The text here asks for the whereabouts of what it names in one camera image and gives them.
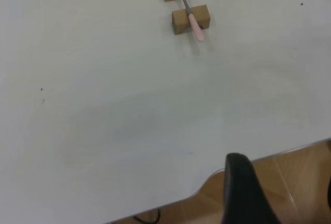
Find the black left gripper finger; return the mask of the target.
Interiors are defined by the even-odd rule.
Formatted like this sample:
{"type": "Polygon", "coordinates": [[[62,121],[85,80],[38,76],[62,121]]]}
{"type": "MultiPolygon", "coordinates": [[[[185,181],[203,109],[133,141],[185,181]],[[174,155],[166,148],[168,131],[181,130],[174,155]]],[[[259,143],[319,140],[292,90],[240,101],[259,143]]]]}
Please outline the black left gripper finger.
{"type": "Polygon", "coordinates": [[[229,153],[225,159],[223,206],[223,223],[280,223],[253,164],[240,153],[229,153]]]}

